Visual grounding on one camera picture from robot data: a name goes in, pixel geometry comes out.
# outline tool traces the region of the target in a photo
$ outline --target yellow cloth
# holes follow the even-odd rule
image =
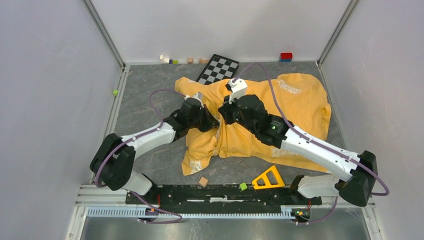
[[[216,155],[221,158],[256,156],[274,164],[327,171],[301,155],[261,143],[239,124],[225,125],[218,108],[222,106],[224,97],[230,94],[225,87],[227,82],[228,80],[224,79],[210,85],[203,85],[183,77],[175,83],[175,90],[184,95],[193,96],[201,92],[202,102],[219,120],[220,126],[208,132],[200,132],[197,129],[188,131],[186,136],[188,149],[181,164],[182,173],[185,176],[206,168],[211,157]],[[257,95],[268,113],[280,116],[268,81],[246,80],[246,83],[247,95]],[[288,120],[317,138],[322,140],[327,138],[331,107],[327,101],[327,93],[318,79],[309,74],[282,74],[272,80],[272,86],[278,104]]]

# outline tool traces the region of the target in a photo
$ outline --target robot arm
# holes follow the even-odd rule
[[[193,97],[186,96],[180,109],[146,130],[121,137],[115,133],[109,134],[90,164],[91,171],[97,174],[107,155],[127,142],[114,152],[99,177],[112,191],[123,188],[145,195],[152,187],[152,181],[133,171],[136,158],[156,147],[177,141],[187,135],[190,129],[197,128],[201,132],[207,132],[219,126],[201,98],[201,93],[196,93]]]
[[[347,151],[308,134],[292,122],[288,126],[282,117],[268,114],[256,95],[245,95],[247,85],[242,79],[235,82],[230,80],[227,88],[231,95],[225,97],[218,109],[226,124],[238,123],[263,144],[302,155],[332,173],[315,177],[297,176],[290,185],[291,189],[308,199],[340,196],[351,204],[367,205],[376,179],[336,153],[348,156],[350,160],[360,162],[377,173],[374,154],[369,151],[362,154]]]

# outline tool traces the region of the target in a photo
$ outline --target aluminum frame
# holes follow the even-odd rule
[[[326,60],[330,50],[333,48],[334,44],[336,43],[336,40],[339,38],[340,33],[342,32],[343,28],[345,27],[346,23],[348,22],[349,18],[351,17],[353,11],[355,10],[359,2],[360,0],[350,0],[349,4],[344,10],[344,13],[341,16],[333,33],[331,34],[331,37],[328,40],[327,45],[324,47],[324,50],[322,51],[321,56],[318,58],[318,61],[316,61],[320,68],[323,62]]]
[[[121,107],[122,97],[124,96],[125,85],[127,84],[127,78],[128,78],[128,73],[130,71],[130,67],[131,66],[129,65],[126,66],[119,76],[119,81],[115,88],[118,91],[118,94],[113,99],[112,107],[110,109],[110,114],[107,120],[106,130],[104,131],[103,138],[115,132],[115,126],[117,124],[118,113]],[[95,177],[95,174],[92,173],[91,179],[90,179],[90,183],[92,184],[94,183],[94,177]]]
[[[103,23],[102,19],[100,18],[99,13],[96,10],[96,7],[94,6],[93,2],[91,0],[82,0],[85,7],[87,8],[88,12],[90,13],[95,25],[97,26],[98,30],[100,31],[101,36],[103,37],[104,41],[106,42],[107,46],[109,47],[110,51],[113,54],[113,57],[115,58],[116,62],[119,64],[121,69],[123,70],[126,66],[124,60],[122,59],[117,47],[114,44],[114,41],[112,40],[111,36],[109,35],[108,30],[105,27],[105,24]]]

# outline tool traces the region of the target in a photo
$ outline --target metal corner post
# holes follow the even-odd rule
[[[355,10],[359,2],[360,0],[350,0],[349,4],[346,7],[346,10],[344,10],[343,15],[338,21],[338,24],[335,27],[334,32],[332,33],[330,39],[328,40],[327,45],[324,47],[324,50],[322,51],[321,56],[318,58],[317,64],[319,67],[321,67],[323,62],[326,60],[330,50],[333,48],[337,38],[339,38],[340,33],[342,32],[343,28],[345,27],[346,23],[348,22],[349,18],[351,17],[353,11]]]
[[[100,31],[100,34],[102,35],[104,41],[106,42],[107,46],[109,47],[110,51],[115,57],[116,62],[119,64],[119,66],[123,70],[125,68],[125,62],[122,59],[121,55],[119,54],[118,49],[114,44],[114,41],[112,40],[111,36],[108,33],[108,30],[106,30],[105,24],[103,24],[103,21],[100,18],[99,13],[97,12],[96,7],[94,6],[92,0],[82,0],[82,2],[84,3],[85,7],[90,13],[95,25]]]

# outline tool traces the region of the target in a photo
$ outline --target white wall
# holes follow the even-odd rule
[[[65,238],[119,72],[83,1],[1,1],[0,239]]]
[[[348,148],[377,156],[385,239],[422,239],[424,1],[361,1],[323,73]]]
[[[123,60],[319,58],[349,0],[92,0]]]

